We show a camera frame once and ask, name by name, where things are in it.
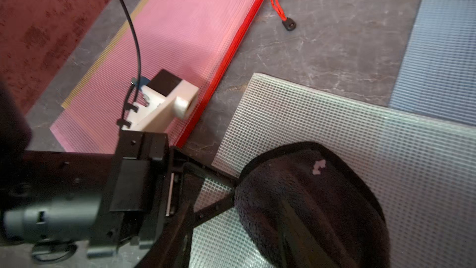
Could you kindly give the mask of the light blue document bag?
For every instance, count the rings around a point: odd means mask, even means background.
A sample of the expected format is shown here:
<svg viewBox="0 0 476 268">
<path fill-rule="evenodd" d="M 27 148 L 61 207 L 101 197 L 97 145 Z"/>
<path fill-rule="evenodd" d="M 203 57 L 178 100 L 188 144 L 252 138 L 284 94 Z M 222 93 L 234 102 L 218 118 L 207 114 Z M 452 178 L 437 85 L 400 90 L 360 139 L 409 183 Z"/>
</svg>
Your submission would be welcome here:
<svg viewBox="0 0 476 268">
<path fill-rule="evenodd" d="M 476 124 L 476 0 L 421 0 L 389 105 Z"/>
</svg>

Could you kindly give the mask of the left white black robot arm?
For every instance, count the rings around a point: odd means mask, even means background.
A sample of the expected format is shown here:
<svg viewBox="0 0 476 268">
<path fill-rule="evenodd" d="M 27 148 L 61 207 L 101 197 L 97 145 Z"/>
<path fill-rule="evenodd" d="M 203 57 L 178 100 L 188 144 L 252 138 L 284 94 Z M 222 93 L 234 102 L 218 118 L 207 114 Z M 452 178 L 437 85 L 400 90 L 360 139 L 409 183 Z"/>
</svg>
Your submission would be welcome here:
<svg viewBox="0 0 476 268">
<path fill-rule="evenodd" d="M 169 146 L 166 134 L 122 131 L 112 155 L 29 151 L 32 132 L 1 86 L 1 245 L 31 244 L 36 264 L 90 259 L 127 243 L 146 254 L 141 268 L 185 268 L 193 230 L 234 205 L 234 194 L 195 212 L 186 175 L 235 189 L 238 179 Z"/>
</svg>

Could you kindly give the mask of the green mesh document bag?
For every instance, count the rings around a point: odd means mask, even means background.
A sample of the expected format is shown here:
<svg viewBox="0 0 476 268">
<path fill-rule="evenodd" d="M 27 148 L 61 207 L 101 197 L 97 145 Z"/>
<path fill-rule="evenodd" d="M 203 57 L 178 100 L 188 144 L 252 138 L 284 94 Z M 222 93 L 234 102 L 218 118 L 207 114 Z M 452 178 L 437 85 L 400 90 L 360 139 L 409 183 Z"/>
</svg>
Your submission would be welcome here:
<svg viewBox="0 0 476 268">
<path fill-rule="evenodd" d="M 476 265 L 476 130 L 253 75 L 213 166 L 239 175 L 278 146 L 314 141 L 377 197 L 394 268 Z"/>
</svg>

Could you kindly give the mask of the pink mesh document bag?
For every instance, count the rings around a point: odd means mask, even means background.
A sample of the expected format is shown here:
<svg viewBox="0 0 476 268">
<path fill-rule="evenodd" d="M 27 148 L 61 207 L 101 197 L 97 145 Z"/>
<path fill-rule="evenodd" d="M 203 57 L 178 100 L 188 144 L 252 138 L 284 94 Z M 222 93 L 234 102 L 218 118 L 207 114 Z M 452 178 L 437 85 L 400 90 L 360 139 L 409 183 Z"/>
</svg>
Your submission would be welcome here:
<svg viewBox="0 0 476 268">
<path fill-rule="evenodd" d="M 264 0 L 149 0 L 70 106 L 51 126 L 67 152 L 112 153 L 131 79 L 165 69 L 199 87 L 188 120 L 169 141 L 183 146 Z"/>
</svg>

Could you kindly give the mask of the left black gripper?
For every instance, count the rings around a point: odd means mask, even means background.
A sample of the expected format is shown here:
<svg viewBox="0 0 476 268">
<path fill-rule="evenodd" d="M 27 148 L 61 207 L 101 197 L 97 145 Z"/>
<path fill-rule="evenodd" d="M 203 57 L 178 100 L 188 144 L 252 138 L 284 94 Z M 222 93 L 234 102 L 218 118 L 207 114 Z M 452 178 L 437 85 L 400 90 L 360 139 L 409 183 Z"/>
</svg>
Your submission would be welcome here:
<svg viewBox="0 0 476 268">
<path fill-rule="evenodd" d="M 233 208 L 234 194 L 196 213 L 189 201 L 179 208 L 184 173 L 238 185 L 237 177 L 171 148 L 167 134 L 121 131 L 87 257 L 114 257 L 130 243 L 149 249 L 138 268 L 187 268 L 194 228 Z"/>
</svg>

